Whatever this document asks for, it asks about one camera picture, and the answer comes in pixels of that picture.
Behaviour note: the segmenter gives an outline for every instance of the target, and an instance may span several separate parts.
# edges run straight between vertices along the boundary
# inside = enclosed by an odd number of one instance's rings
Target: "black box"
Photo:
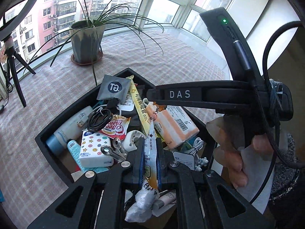
[[[125,70],[116,74],[116,77],[129,77],[134,75],[133,81],[139,85],[145,85],[144,96],[148,89],[154,89],[155,85],[147,81],[145,78],[141,77],[139,74],[134,72],[130,68],[126,68]],[[71,176],[70,171],[63,165],[63,163],[55,156],[46,145],[46,140],[69,118],[71,118],[74,114],[78,111],[82,110],[87,106],[94,106],[97,103],[97,94],[99,92],[100,85],[93,88],[87,94],[83,95],[79,98],[76,102],[66,108],[60,115],[58,115],[50,124],[48,124],[35,138],[37,145],[39,146],[40,150],[42,151],[43,155],[56,172],[56,174],[64,181],[64,183],[69,186],[70,184],[74,183],[74,180]],[[205,124],[199,120],[196,116],[190,113],[187,109],[185,109],[189,117],[193,120],[195,125],[198,127],[200,132],[198,133],[198,137],[204,140],[207,145],[204,149],[202,156],[206,157],[209,160],[209,165],[204,167],[202,171],[211,168],[211,163],[213,161],[213,150],[217,146],[217,143],[211,137],[211,135],[206,130]]]

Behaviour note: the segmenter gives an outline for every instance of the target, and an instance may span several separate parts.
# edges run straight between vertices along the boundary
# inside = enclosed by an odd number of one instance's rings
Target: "red and white packet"
[[[125,139],[130,118],[114,114],[112,120],[102,129],[100,133],[112,139]]]

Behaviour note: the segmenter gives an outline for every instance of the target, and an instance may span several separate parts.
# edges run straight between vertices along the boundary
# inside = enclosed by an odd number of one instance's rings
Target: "metal screw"
[[[206,171],[206,175],[207,175],[208,177],[213,177],[213,176],[214,176],[214,171],[211,170],[211,169],[209,169],[209,170]]]
[[[86,172],[85,176],[86,176],[87,178],[94,177],[94,172],[91,171],[91,170],[89,170],[89,171]]]
[[[172,162],[170,162],[170,166],[171,167],[178,167],[179,166],[179,162],[178,161],[172,161]]]
[[[128,162],[128,161],[121,162],[121,166],[122,166],[123,168],[127,168],[127,167],[130,166],[130,162]]]

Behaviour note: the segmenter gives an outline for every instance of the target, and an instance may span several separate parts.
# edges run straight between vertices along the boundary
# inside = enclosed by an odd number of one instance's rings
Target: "plant pot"
[[[75,33],[71,37],[71,43],[74,59],[79,64],[91,63],[99,58],[100,44],[106,28],[101,25],[80,30],[86,25],[86,21],[78,21],[69,27],[70,35]]]

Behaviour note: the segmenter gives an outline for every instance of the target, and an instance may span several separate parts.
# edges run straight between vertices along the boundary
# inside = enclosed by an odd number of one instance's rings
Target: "crumpled plastic wrap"
[[[159,198],[157,189],[151,188],[144,178],[142,189],[135,195],[135,203],[127,210],[127,222],[145,222],[152,216],[152,204]]]

